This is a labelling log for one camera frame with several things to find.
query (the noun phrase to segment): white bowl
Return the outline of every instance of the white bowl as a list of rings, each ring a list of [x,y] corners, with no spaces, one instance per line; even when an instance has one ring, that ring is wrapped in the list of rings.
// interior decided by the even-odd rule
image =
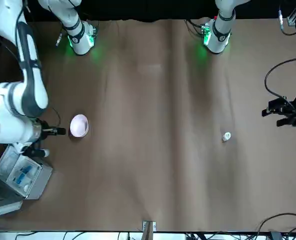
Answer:
[[[76,138],[84,137],[89,131],[89,123],[86,116],[76,115],[70,123],[70,132]]]

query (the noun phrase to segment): table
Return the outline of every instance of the table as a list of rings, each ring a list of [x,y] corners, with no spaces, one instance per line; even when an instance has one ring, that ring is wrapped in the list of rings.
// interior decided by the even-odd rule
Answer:
[[[265,74],[296,57],[296,36],[283,36],[278,21],[237,20],[218,55],[182,20],[102,22],[84,56],[66,37],[54,47],[60,27],[37,24],[50,99],[43,119],[57,122],[54,107],[68,128],[85,114],[90,130],[45,141],[54,172],[41,199],[0,217],[0,229],[136,231],[153,220],[158,231],[254,231],[296,212],[296,128],[261,117],[274,99]],[[0,82],[9,79],[20,71],[3,50]],[[268,81],[293,99],[296,62]],[[281,217],[263,230],[294,226]]]

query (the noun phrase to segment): black background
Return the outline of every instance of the black background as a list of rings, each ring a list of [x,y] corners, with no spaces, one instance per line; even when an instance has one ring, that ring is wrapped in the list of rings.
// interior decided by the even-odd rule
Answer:
[[[279,0],[251,0],[237,6],[236,16],[238,19],[276,19],[279,4]],[[295,6],[296,0],[282,0],[283,16],[288,16]],[[33,17],[25,11],[28,22],[57,21],[56,17],[43,9],[37,0],[30,0],[29,8]],[[218,12],[214,0],[83,0],[77,10],[79,13],[89,14],[87,19],[90,20],[134,19],[144,22],[160,19],[213,18]]]

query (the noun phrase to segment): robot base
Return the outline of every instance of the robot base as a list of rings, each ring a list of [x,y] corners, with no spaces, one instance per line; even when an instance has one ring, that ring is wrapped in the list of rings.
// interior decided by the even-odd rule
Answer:
[[[82,24],[84,25],[85,32],[80,38],[79,42],[78,39],[70,36],[68,37],[73,51],[76,53],[76,55],[80,56],[85,55],[92,47],[94,47],[97,31],[95,27],[93,27],[91,24],[88,24],[86,21],[82,21]]]
[[[213,24],[214,19],[211,19],[205,24],[206,26],[209,26],[210,32],[206,36],[204,36],[203,44],[209,49],[210,52],[214,54],[219,54],[227,46],[230,34],[224,41],[219,41],[217,36],[213,33]]]

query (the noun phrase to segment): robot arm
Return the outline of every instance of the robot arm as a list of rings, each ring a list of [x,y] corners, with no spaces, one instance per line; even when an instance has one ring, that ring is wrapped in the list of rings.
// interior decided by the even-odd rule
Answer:
[[[69,35],[70,44],[77,55],[86,54],[94,46],[96,29],[81,21],[74,6],[81,0],[38,0],[39,4],[52,12],[63,24]]]
[[[41,125],[30,118],[40,116],[48,105],[36,44],[22,7],[22,0],[0,0],[0,35],[15,45],[17,42],[24,78],[23,82],[0,83],[0,143],[3,144],[36,141]]]
[[[285,118],[282,118],[276,122],[277,127],[284,125],[296,127],[296,97],[293,101],[290,101],[290,104],[285,101],[285,99],[280,97],[269,101],[268,107],[262,110],[261,115],[265,117],[270,114],[285,116]]]
[[[222,52],[228,44],[231,28],[236,19],[234,8],[250,0],[216,0],[219,9],[216,20],[212,19],[206,26],[210,32],[204,37],[204,45],[215,54]]]

